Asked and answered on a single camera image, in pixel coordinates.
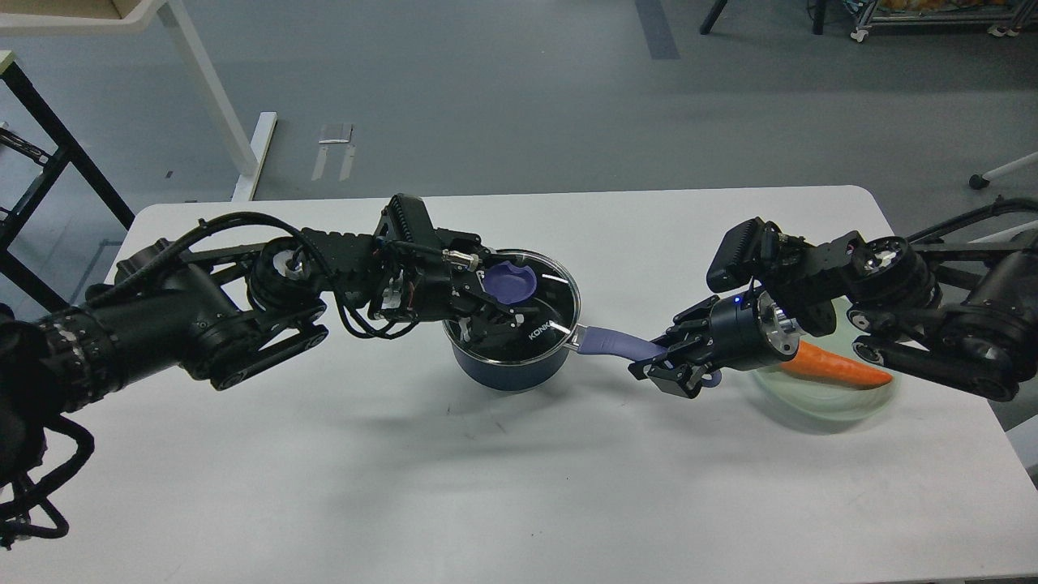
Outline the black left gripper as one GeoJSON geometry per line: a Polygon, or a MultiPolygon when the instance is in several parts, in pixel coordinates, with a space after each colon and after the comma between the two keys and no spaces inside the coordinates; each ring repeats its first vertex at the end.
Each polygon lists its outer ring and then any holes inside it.
{"type": "Polygon", "coordinates": [[[530,249],[495,249],[482,238],[460,230],[436,229],[425,243],[377,237],[383,276],[371,299],[371,317],[389,322],[456,321],[456,344],[468,351],[522,351],[530,335],[555,312],[538,299],[519,304],[490,303],[475,295],[477,273],[450,263],[444,253],[477,256],[483,270],[497,265],[515,269],[535,266],[541,256],[530,249]]]}

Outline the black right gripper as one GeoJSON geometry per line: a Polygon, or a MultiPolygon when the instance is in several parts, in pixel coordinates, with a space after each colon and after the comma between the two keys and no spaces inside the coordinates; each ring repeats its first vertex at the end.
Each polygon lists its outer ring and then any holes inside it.
{"type": "Polygon", "coordinates": [[[630,363],[635,380],[649,380],[664,394],[694,399],[722,382],[719,369],[752,371],[791,361],[800,350],[800,325],[765,290],[746,290],[714,305],[706,298],[672,318],[643,359],[630,363]],[[668,354],[694,355],[694,363],[668,354]]]}

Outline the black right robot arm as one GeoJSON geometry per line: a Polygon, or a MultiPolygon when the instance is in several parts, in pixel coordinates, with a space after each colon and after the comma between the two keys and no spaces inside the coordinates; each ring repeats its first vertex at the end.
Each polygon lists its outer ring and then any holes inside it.
{"type": "Polygon", "coordinates": [[[696,397],[723,368],[802,361],[807,337],[834,333],[834,300],[843,297],[866,363],[1009,402],[1036,374],[1036,230],[1007,243],[944,237],[1035,211],[1034,200],[998,200],[908,238],[852,230],[818,245],[750,218],[723,235],[706,274],[711,296],[672,318],[656,339],[660,354],[628,369],[696,397]]]}

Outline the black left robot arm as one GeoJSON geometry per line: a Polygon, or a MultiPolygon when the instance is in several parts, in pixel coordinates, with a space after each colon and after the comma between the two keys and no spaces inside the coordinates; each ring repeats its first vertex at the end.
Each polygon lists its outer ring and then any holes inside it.
{"type": "Polygon", "coordinates": [[[145,377],[181,368],[228,389],[326,339],[330,294],[347,332],[392,340],[452,321],[477,341],[546,314],[503,300],[485,277],[504,254],[480,237],[385,217],[377,233],[297,229],[255,212],[200,221],[118,265],[112,285],[34,322],[2,310],[2,546],[61,539],[49,501],[94,451],[70,414],[145,377]]]}

